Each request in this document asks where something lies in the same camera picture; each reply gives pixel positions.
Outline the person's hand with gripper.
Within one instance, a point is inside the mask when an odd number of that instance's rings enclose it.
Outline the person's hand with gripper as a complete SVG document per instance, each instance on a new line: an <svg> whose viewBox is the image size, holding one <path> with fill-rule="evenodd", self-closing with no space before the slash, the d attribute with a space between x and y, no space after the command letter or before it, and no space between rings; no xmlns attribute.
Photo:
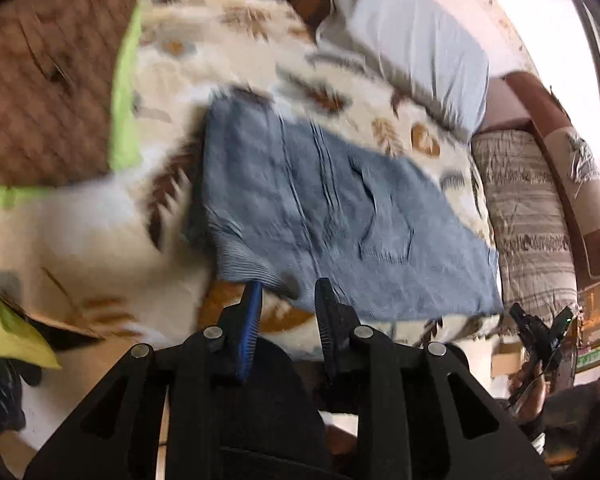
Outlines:
<svg viewBox="0 0 600 480"><path fill-rule="evenodd" d="M546 381L541 362L535 366L531 366L530 361L525 362L510 378L510 392L515 393L518 389L522 389L522 395L518 400L514 419L519 425L533 422L541 415L546 399Z"/></svg>

